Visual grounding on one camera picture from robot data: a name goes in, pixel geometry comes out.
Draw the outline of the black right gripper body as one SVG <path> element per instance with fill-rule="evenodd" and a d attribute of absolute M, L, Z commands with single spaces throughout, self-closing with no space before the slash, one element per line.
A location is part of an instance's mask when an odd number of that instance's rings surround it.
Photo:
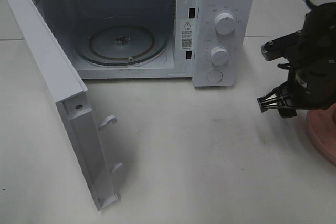
<path fill-rule="evenodd" d="M 302 30 L 268 41 L 261 53 L 266 61 L 285 58 L 290 63 L 290 69 L 283 69 L 287 80 L 277 86 L 287 105 L 277 109 L 282 118 L 335 104 L 335 3 L 312 8 Z"/>

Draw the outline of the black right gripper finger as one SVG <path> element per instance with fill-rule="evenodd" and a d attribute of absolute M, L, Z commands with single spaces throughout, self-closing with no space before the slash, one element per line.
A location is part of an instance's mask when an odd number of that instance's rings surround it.
<path fill-rule="evenodd" d="M 280 63 L 277 64 L 277 67 L 280 69 L 290 69 L 290 63 Z"/>
<path fill-rule="evenodd" d="M 281 94 L 281 91 L 278 87 L 272 89 L 265 96 L 258 98 L 257 102 L 262 113 L 269 109 L 287 108 L 285 103 L 285 96 Z"/>

